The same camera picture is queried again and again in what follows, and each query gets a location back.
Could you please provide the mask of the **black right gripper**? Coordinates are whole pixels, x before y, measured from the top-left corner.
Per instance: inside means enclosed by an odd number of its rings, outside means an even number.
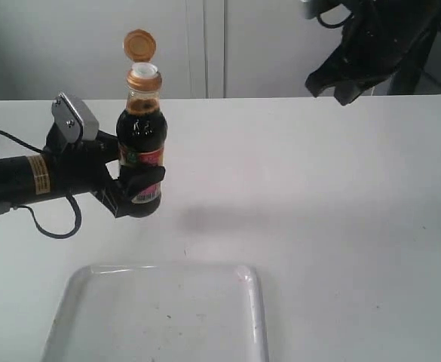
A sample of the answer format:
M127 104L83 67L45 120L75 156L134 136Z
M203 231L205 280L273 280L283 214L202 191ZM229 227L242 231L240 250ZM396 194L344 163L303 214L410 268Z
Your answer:
M413 45L436 22L441 1L343 1L352 18L341 44L305 81L312 96L329 88L346 106L390 77Z

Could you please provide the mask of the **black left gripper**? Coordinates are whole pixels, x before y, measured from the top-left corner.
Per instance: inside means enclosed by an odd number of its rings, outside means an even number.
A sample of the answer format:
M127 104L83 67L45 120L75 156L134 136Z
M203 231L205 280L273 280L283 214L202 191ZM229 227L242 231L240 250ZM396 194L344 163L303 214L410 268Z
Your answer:
M118 138L102 130L94 141L61 143L50 131L44 146L51 182L50 199L66 194L91 193L116 218L130 214L130 202L140 192L164 179L163 166L120 167L113 179L106 165L118 160Z

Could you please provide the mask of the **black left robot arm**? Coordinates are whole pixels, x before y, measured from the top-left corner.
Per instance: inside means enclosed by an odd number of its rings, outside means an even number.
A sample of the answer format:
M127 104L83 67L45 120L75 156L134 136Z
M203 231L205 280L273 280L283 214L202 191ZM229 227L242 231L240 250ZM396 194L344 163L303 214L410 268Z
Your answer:
M118 141L100 131L95 140L68 143L51 129L35 155L0 158L0 215L20 205L91 193L116 218L134 213L133 199L165 176L141 164L114 179L106 165L118 160Z

